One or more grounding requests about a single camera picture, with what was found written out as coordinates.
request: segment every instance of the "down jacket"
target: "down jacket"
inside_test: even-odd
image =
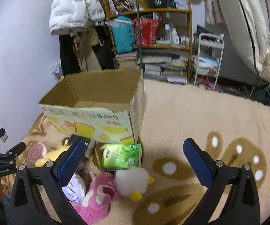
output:
[[[73,35],[86,31],[104,18],[99,0],[53,0],[49,32],[51,35]]]

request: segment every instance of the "white dot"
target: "white dot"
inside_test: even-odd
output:
[[[157,203],[152,203],[148,206],[148,211],[150,213],[156,213],[159,211],[160,206]]]
[[[212,146],[213,146],[213,147],[217,147],[218,144],[219,144],[219,140],[217,139],[216,136],[214,136],[214,137],[212,138]]]
[[[255,179],[256,179],[256,181],[259,181],[260,179],[262,179],[262,176],[263,176],[263,171],[262,170],[257,170],[255,172]]]
[[[254,157],[253,157],[253,162],[254,162],[255,164],[257,164],[257,163],[259,162],[259,157],[258,157],[258,156],[254,156]]]
[[[237,153],[240,154],[243,151],[243,147],[241,145],[236,146]]]
[[[167,162],[162,167],[163,172],[165,172],[168,175],[174,174],[176,169],[177,169],[176,164],[172,162]]]

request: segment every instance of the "pink spiral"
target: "pink spiral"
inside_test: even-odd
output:
[[[47,153],[46,146],[42,143],[35,144],[27,154],[27,163],[34,165],[38,159],[43,158]]]

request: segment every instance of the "red bag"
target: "red bag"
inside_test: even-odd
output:
[[[133,25],[135,28],[135,42],[139,45],[138,41],[138,28],[137,18],[133,19]],[[160,20],[140,17],[140,28],[141,28],[141,45],[150,46],[156,42],[156,34],[160,27]]]

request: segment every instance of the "open cardboard box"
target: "open cardboard box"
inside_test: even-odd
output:
[[[141,70],[66,76],[39,102],[59,132],[103,143],[137,143],[145,109]]]

